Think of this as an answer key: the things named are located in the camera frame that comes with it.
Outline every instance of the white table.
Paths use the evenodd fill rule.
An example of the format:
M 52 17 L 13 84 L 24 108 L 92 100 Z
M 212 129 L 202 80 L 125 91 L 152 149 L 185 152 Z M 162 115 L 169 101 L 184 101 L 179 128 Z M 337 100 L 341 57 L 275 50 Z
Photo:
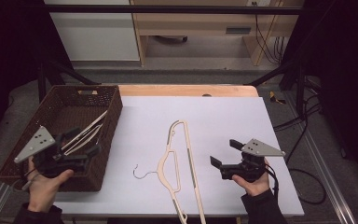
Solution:
M 244 189 L 222 180 L 210 164 L 210 156 L 224 164 L 241 162 L 241 153 L 228 145 L 229 139 L 247 143 L 251 138 L 279 148 L 269 115 L 259 97 L 125 96 L 123 110 L 109 155 L 103 186 L 99 192 L 63 192 L 56 205 L 65 214 L 88 217 L 175 217 L 171 196 L 156 171 L 165 152 L 168 130 L 173 122 L 188 123 L 195 170 L 205 216 L 237 217 L 246 214 L 240 196 Z M 189 216 L 199 211 L 192 186 L 183 129 L 177 128 L 172 142 L 180 170 L 181 191 L 177 198 Z M 283 158 L 268 158 L 280 182 L 279 206 L 285 216 L 302 216 L 304 211 Z M 173 157 L 164 166 L 170 183 L 176 186 Z

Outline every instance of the gray floor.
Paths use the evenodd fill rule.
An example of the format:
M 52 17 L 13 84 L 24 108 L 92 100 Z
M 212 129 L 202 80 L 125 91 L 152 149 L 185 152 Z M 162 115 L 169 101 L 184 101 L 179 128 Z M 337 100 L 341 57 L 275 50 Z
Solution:
M 240 38 L 190 37 L 187 43 L 152 38 L 144 67 L 133 63 L 102 63 L 98 66 L 95 66 L 97 63 L 89 63 L 79 66 L 78 72 L 102 83 L 242 84 L 266 74 L 275 67 L 266 60 L 259 67 L 251 66 L 245 52 Z M 259 95 L 265 99 L 274 126 L 293 118 L 289 104 L 282 105 L 269 100 L 270 90 L 275 90 L 279 99 L 294 94 L 294 91 L 276 91 L 277 81 L 278 77 L 258 89 Z M 38 106 L 36 82 L 19 87 L 10 95 L 13 103 L 0 124 L 0 167 Z M 309 131 L 358 223 L 358 164 L 341 158 L 339 145 L 323 114 L 315 113 L 310 117 Z M 289 153 L 300 135 L 299 126 L 276 134 L 281 149 Z M 304 140 L 300 142 L 288 166 L 318 175 Z M 317 201 L 322 197 L 320 187 L 311 178 L 299 173 L 292 173 L 292 177 L 303 198 Z M 20 204 L 26 200 L 26 194 L 13 192 L 2 210 L 0 220 L 14 217 Z M 302 205 L 305 216 L 291 217 L 291 223 L 341 223 L 329 197 L 319 205 Z

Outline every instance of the black cable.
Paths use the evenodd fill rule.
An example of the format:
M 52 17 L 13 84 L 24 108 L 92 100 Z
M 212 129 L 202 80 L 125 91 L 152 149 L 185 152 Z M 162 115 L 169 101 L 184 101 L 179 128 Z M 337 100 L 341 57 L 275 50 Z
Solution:
M 284 46 L 284 36 L 282 37 L 282 40 L 281 40 L 281 49 L 280 49 L 280 63 L 282 63 L 282 60 L 283 60 L 283 46 Z
M 275 63 L 275 64 L 276 64 L 277 62 L 272 62 L 271 59 L 269 58 L 269 56 L 270 56 L 271 58 L 273 58 L 273 57 L 272 57 L 272 55 L 271 55 L 271 52 L 269 52 L 269 46 L 267 46 L 267 43 L 266 43 L 266 41 L 264 40 L 264 36 L 261 34 L 261 38 L 262 38 L 263 41 L 264 41 L 264 44 L 265 44 L 265 46 L 266 46 L 266 48 L 267 48 L 267 51 L 268 51 L 268 53 L 269 53 L 269 56 L 267 55 L 267 53 L 266 53 L 266 51 L 264 50 L 263 46 L 260 44 L 260 41 L 258 40 L 257 32 L 260 32 L 260 34 L 261 34 L 261 31 L 260 31 L 260 29 L 259 29 L 259 27 L 258 27 L 257 14 L 255 14 L 255 40 L 257 41 L 257 44 L 258 44 L 258 46 L 260 46 L 261 50 L 263 50 L 264 55 L 266 55 L 267 60 L 268 60 L 270 63 Z
M 322 108 L 321 104 L 317 104 L 317 105 L 313 105 L 310 109 L 307 110 L 307 116 L 311 116 L 312 114 L 318 112 L 320 109 Z M 280 125 L 277 125 L 274 127 L 274 131 L 275 132 L 280 132 L 280 131 L 283 131 L 283 130 L 286 130 L 292 126 L 295 126 L 296 124 L 299 124 L 301 122 L 303 122 L 304 120 L 301 119 L 301 117 L 296 117 L 294 119 L 291 119 L 289 121 L 286 121 L 285 123 L 283 124 L 280 124 Z
M 268 167 L 269 169 L 272 170 L 272 172 L 271 172 L 269 169 L 266 168 L 266 172 L 267 172 L 270 176 L 272 176 L 272 178 L 274 178 L 274 188 L 273 188 L 273 190 L 274 190 L 274 197 L 275 197 L 275 199 L 278 201 L 278 192 L 279 192 L 279 182 L 278 182 L 278 178 L 277 178 L 277 176 L 276 176 L 276 174 L 275 174 L 274 169 L 272 169 L 272 167 L 271 167 L 270 165 L 268 165 L 268 164 L 266 164 L 266 165 L 267 165 L 267 167 Z
M 278 59 L 279 64 L 281 64 L 280 61 L 279 61 L 279 42 L 280 42 L 280 39 L 281 38 L 279 36 L 277 36 L 277 37 L 275 37 L 275 41 L 274 41 L 274 57 L 276 59 Z
M 292 158 L 293 153 L 296 151 L 296 148 L 297 148 L 298 144 L 300 143 L 302 137 L 304 136 L 305 131 L 307 130 L 307 128 L 308 128 L 308 120 L 306 119 L 306 120 L 305 120 L 304 130 L 302 131 L 301 135 L 298 137 L 298 139 L 297 139 L 295 145 L 293 146 L 292 150 L 290 151 L 289 155 L 287 156 L 286 165 L 289 163 L 290 158 Z
M 23 175 L 22 177 L 28 178 L 28 175 L 29 175 L 30 173 L 32 173 L 33 171 L 35 171 L 35 170 L 36 170 L 36 168 L 34 168 L 34 169 L 31 170 L 31 171 L 28 171 L 28 172 L 25 173 L 25 175 Z
M 23 161 L 19 167 L 20 169 L 20 177 L 21 177 L 21 180 L 22 180 L 22 185 L 24 185 L 25 183 L 28 182 L 28 174 L 30 174 L 31 172 L 27 172 L 27 173 L 24 173 L 25 171 L 25 162 Z
M 290 151 L 290 153 L 289 153 L 289 155 L 288 155 L 288 157 L 287 157 L 287 159 L 286 159 L 286 165 L 289 163 L 290 158 L 292 157 L 293 153 L 296 151 L 299 142 L 301 141 L 302 137 L 304 136 L 304 134 L 305 134 L 305 132 L 306 132 L 306 130 L 307 130 L 307 128 L 308 128 L 308 124 L 309 124 L 309 123 L 308 123 L 308 117 L 309 117 L 309 114 L 307 113 L 307 111 L 308 111 L 307 105 L 308 105 L 309 101 L 310 101 L 312 98 L 315 98 L 315 97 L 318 97 L 318 96 L 319 96 L 319 94 L 314 94 L 314 95 L 312 95 L 311 97 L 309 97 L 309 98 L 305 101 L 305 103 L 304 103 L 304 111 L 305 111 L 305 113 L 304 113 L 304 115 L 305 115 L 305 116 L 304 116 L 304 121 L 306 122 L 306 123 L 305 123 L 305 127 L 304 127 L 304 130 L 302 131 L 301 135 L 298 137 L 298 139 L 297 139 L 295 145 L 293 146 L 292 150 Z M 303 174 L 305 174 L 305 175 L 309 175 L 310 177 L 312 177 L 313 179 L 315 179 L 315 180 L 319 183 L 319 185 L 322 187 L 323 197 L 322 197 L 322 199 L 321 199 L 320 201 L 312 202 L 312 201 L 305 200 L 304 198 L 298 196 L 298 199 L 299 199 L 301 202 L 317 205 L 317 204 L 321 204 L 321 203 L 323 203 L 323 202 L 325 201 L 327 192 L 326 192 L 326 189 L 324 188 L 324 185 L 323 185 L 322 181 L 321 181 L 317 176 L 315 176 L 315 175 L 313 175 L 313 174 L 311 174 L 311 173 L 309 173 L 309 172 L 300 170 L 300 169 L 290 168 L 289 171 L 295 171 L 295 172 L 303 173 Z
M 316 177 L 315 175 L 313 175 L 313 174 L 311 174 L 311 173 L 308 173 L 308 172 L 306 172 L 306 171 L 300 170 L 300 169 L 290 168 L 289 171 L 290 171 L 290 172 L 295 171 L 295 172 L 300 172 L 300 173 L 305 174 L 305 175 L 309 175 L 310 177 L 312 177 L 313 179 L 315 179 L 315 180 L 319 183 L 319 185 L 322 187 L 322 191 L 324 192 L 324 195 L 322 196 L 322 199 L 321 199 L 320 201 L 312 202 L 312 201 L 305 200 L 304 198 L 298 196 L 298 199 L 299 199 L 300 201 L 302 201 L 302 202 L 304 202 L 304 203 L 314 204 L 314 205 L 318 205 L 318 204 L 324 203 L 324 201 L 325 201 L 325 199 L 326 199 L 326 197 L 327 197 L 327 191 L 326 191 L 326 189 L 324 188 L 324 185 L 322 184 L 322 181 L 321 181 L 318 177 Z

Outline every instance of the black metal rail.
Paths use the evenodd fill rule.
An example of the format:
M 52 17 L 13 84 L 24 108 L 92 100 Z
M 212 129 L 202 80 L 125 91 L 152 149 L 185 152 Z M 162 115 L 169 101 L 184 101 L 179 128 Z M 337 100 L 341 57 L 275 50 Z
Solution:
M 257 14 L 314 15 L 322 11 L 303 7 L 225 7 L 225 6 L 129 6 L 129 5 L 24 5 L 29 9 L 67 13 L 184 13 L 184 14 Z

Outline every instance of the cable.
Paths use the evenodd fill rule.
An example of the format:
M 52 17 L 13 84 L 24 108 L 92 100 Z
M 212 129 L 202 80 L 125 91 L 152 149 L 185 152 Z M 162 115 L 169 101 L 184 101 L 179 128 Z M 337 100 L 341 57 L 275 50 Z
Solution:
M 16 181 L 14 181 L 13 184 L 10 185 L 10 190 L 11 192 L 24 192 L 26 190 L 22 190 L 22 189 L 16 189 L 14 186 L 16 186 L 20 181 L 22 181 L 22 179 L 18 179 Z
M 275 199 L 278 201 L 278 191 L 279 191 L 278 178 L 277 178 L 277 176 L 276 176 L 276 174 L 275 174 L 274 169 L 272 169 L 272 167 L 271 167 L 270 165 L 268 165 L 268 164 L 266 164 L 266 165 L 267 165 L 267 167 L 268 167 L 269 169 L 272 170 L 272 172 L 271 172 L 269 169 L 266 168 L 266 172 L 267 172 L 270 176 L 272 176 L 272 178 L 274 178 L 274 188 L 273 188 L 273 190 L 274 190 L 274 197 L 275 197 Z
M 32 169 L 31 171 L 28 171 L 27 173 L 25 173 L 25 175 L 23 175 L 23 177 L 27 178 L 28 175 L 29 175 L 30 173 L 32 173 L 33 171 L 35 171 L 35 170 L 36 170 L 36 168 Z
M 305 116 L 304 116 L 304 121 L 305 121 L 305 127 L 304 127 L 304 129 L 303 129 L 301 135 L 298 137 L 298 139 L 297 139 L 295 145 L 293 146 L 292 150 L 290 151 L 290 153 L 289 153 L 289 155 L 288 155 L 288 157 L 287 157 L 287 159 L 286 159 L 286 165 L 289 163 L 289 161 L 290 161 L 290 159 L 291 159 L 293 153 L 296 151 L 298 144 L 300 143 L 302 137 L 304 136 L 304 134 L 305 134 L 305 132 L 306 132 L 306 130 L 307 130 L 307 128 L 308 128 L 308 124 L 309 124 L 309 123 L 308 123 L 308 117 L 309 117 L 309 115 L 310 115 L 308 112 L 309 112 L 310 110 L 312 110 L 312 108 L 314 108 L 315 106 L 320 106 L 320 104 L 318 103 L 318 104 L 316 104 L 316 105 L 313 105 L 310 109 L 307 109 L 307 105 L 308 105 L 309 101 L 310 101 L 312 98 L 315 98 L 315 97 L 318 97 L 318 96 L 319 96 L 319 94 L 314 94 L 314 95 L 312 95 L 311 97 L 309 97 L 309 98 L 304 102 L 304 111 L 305 111 L 305 113 L 304 113 L 304 115 L 305 115 Z M 317 204 L 321 204 L 321 203 L 323 203 L 323 202 L 325 201 L 326 196 L 327 196 L 327 192 L 326 192 L 326 189 L 324 188 L 324 185 L 323 185 L 322 181 L 321 181 L 317 176 L 315 176 L 315 175 L 313 175 L 313 174 L 311 174 L 311 173 L 309 173 L 309 172 L 306 172 L 306 171 L 303 171 L 303 170 L 300 170 L 300 169 L 295 169 L 295 168 L 289 168 L 289 171 L 295 171 L 295 172 L 300 172 L 300 173 L 305 174 L 305 175 L 309 175 L 310 177 L 312 177 L 313 179 L 315 179 L 315 180 L 319 183 L 319 185 L 322 187 L 323 197 L 322 197 L 322 199 L 321 199 L 320 201 L 312 202 L 312 201 L 305 200 L 304 198 L 298 196 L 298 199 L 299 199 L 301 202 L 317 205 Z
M 313 179 L 315 179 L 319 185 L 322 187 L 322 191 L 324 192 L 324 195 L 322 196 L 322 199 L 320 201 L 316 201 L 316 202 L 312 202 L 312 201 L 308 201 L 308 200 L 305 200 L 304 198 L 298 196 L 298 199 L 304 203 L 310 203 L 310 204 L 314 204 L 314 205 L 318 205 L 318 204 L 322 204 L 324 203 L 326 197 L 327 197 L 327 192 L 326 192 L 326 189 L 324 188 L 324 185 L 322 184 L 322 181 L 316 177 L 315 175 L 311 174 L 311 173 L 308 173 L 306 171 L 303 171 L 303 170 L 300 170 L 300 169 L 295 169 L 295 168 L 290 168 L 289 169 L 290 172 L 300 172 L 302 174 L 305 174 L 305 175 L 309 175 L 310 177 L 312 177 Z
M 278 61 L 279 64 L 282 63 L 283 58 L 283 45 L 284 45 L 284 36 L 275 37 L 274 42 L 274 57 Z
M 317 104 L 317 105 L 313 105 L 310 109 L 307 110 L 307 116 L 309 117 L 310 115 L 320 111 L 320 109 L 322 108 L 321 104 Z M 274 131 L 275 132 L 280 132 L 280 131 L 284 131 L 290 127 L 295 126 L 296 124 L 299 124 L 301 122 L 303 122 L 304 120 L 301 119 L 301 117 L 296 117 L 294 119 L 291 119 L 289 121 L 286 121 L 283 124 L 277 125 L 274 127 Z
M 267 49 L 267 52 L 268 52 L 269 56 L 267 55 L 267 53 L 266 53 L 266 51 L 264 50 L 263 46 L 260 44 L 260 41 L 258 40 L 257 33 L 260 33 L 261 38 L 263 39 L 263 42 L 264 42 L 264 46 L 266 46 L 266 49 Z M 266 55 L 266 58 L 268 59 L 268 61 L 269 61 L 270 63 L 275 63 L 275 64 L 277 64 L 277 63 L 278 63 L 277 60 L 272 57 L 271 52 L 269 51 L 269 46 L 267 45 L 267 41 L 264 39 L 264 36 L 263 36 L 263 34 L 261 34 L 260 28 L 258 27 L 257 14 L 255 14 L 255 40 L 257 41 L 257 44 L 258 44 L 258 46 L 260 46 L 261 50 L 263 50 L 264 55 Z
M 257 2 L 252 2 L 252 6 L 257 7 Z M 269 25 L 268 32 L 271 31 L 272 24 L 273 24 L 273 21 L 275 20 L 275 17 L 276 17 L 276 15 L 274 15 L 273 18 L 272 18 L 272 23 Z M 258 26 L 257 14 L 255 14 L 255 28 L 256 28 L 256 31 L 255 31 L 255 39 L 256 39 L 256 41 L 257 41 L 259 47 L 263 50 L 264 55 L 266 55 L 266 58 L 268 59 L 268 61 L 269 61 L 270 63 L 281 64 L 281 61 L 282 61 L 282 51 L 279 52 L 279 51 L 277 50 L 277 53 L 278 53 L 279 55 L 281 55 L 280 57 L 277 57 L 277 56 L 276 56 L 276 53 L 275 53 L 275 52 L 276 52 L 275 49 L 278 49 L 278 47 L 277 47 L 277 46 L 278 46 L 278 45 L 277 45 L 277 38 L 275 39 L 275 43 L 274 43 L 274 56 L 272 56 L 272 54 L 271 54 L 271 52 L 270 52 L 270 50 L 269 50 L 269 46 L 268 46 L 268 43 L 267 43 L 267 39 L 264 38 L 264 36 L 263 36 L 263 34 L 261 33 L 260 28 L 259 28 L 259 26 Z M 258 40 L 257 33 L 260 33 L 260 36 L 261 36 L 261 38 L 263 39 L 264 46 L 266 47 L 269 56 L 267 55 L 267 53 L 266 53 L 266 51 L 264 50 L 263 46 L 260 44 L 260 41 Z

